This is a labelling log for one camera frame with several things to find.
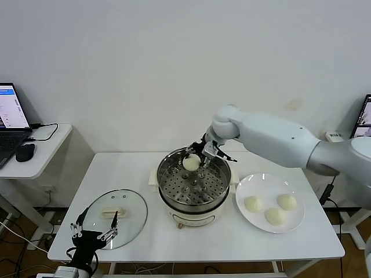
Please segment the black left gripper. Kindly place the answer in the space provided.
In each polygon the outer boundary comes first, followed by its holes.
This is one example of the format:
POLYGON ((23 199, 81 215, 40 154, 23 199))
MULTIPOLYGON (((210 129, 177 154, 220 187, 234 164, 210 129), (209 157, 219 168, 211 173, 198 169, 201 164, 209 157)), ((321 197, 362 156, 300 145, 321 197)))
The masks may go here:
POLYGON ((106 242, 110 242, 117 234, 118 211, 115 212, 111 222, 110 229, 104 233, 96 231, 83 231, 83 221, 88 213, 87 207, 77 217, 74 223, 70 223, 72 233, 72 243, 76 247, 74 255, 71 260, 71 266, 75 268, 83 268, 89 266, 94 254, 97 250, 106 246, 106 242))

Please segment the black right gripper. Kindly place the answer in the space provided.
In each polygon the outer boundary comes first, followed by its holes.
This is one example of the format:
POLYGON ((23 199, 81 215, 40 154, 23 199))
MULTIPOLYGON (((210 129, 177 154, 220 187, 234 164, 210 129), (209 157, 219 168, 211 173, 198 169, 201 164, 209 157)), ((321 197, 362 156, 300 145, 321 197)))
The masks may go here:
POLYGON ((200 142, 193 142, 186 148, 186 156, 191 154, 201 158, 201 166, 208 167, 213 159, 213 140, 208 133, 205 133, 200 142))

